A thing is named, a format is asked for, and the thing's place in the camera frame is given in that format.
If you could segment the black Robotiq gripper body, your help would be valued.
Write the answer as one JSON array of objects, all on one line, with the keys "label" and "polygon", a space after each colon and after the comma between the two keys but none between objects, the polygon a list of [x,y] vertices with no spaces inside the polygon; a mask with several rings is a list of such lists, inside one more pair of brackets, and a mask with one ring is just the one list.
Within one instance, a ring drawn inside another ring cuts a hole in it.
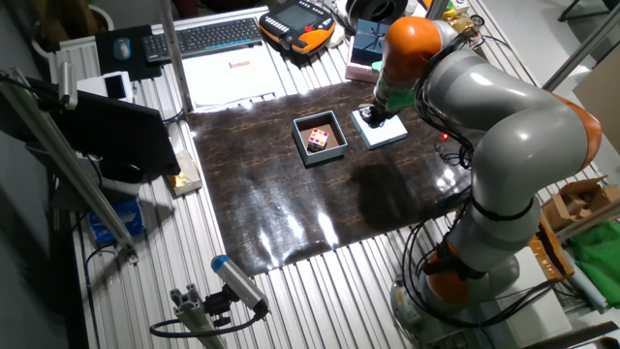
[{"label": "black Robotiq gripper body", "polygon": [[385,121],[398,114],[398,111],[389,110],[383,105],[364,104],[361,106],[361,117],[371,128],[378,128]]}]

